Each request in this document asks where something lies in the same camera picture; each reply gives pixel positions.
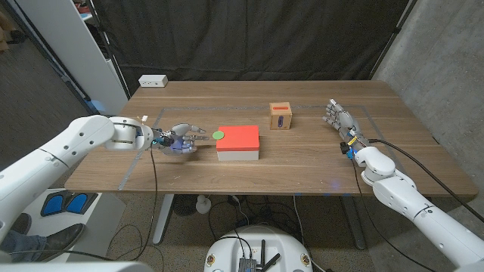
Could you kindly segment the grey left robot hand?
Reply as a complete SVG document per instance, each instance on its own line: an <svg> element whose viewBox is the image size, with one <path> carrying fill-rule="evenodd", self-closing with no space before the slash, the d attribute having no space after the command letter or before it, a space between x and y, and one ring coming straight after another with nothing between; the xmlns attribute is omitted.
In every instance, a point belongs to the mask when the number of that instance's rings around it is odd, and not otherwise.
<svg viewBox="0 0 484 272"><path fill-rule="evenodd" d="M188 123L179 123L168 131L157 128L153 133L151 147L167 156L194 153L197 151L195 141L209 140L205 130Z"/></svg>

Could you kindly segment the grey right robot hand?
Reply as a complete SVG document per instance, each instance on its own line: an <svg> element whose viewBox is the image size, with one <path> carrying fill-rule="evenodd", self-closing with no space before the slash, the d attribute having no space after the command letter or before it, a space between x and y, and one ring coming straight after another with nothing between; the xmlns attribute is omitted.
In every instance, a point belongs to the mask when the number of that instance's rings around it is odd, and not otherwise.
<svg viewBox="0 0 484 272"><path fill-rule="evenodd" d="M322 119L335 128L342 140L356 153L370 145L361 132L358 120L334 99L329 100L326 115Z"/></svg>

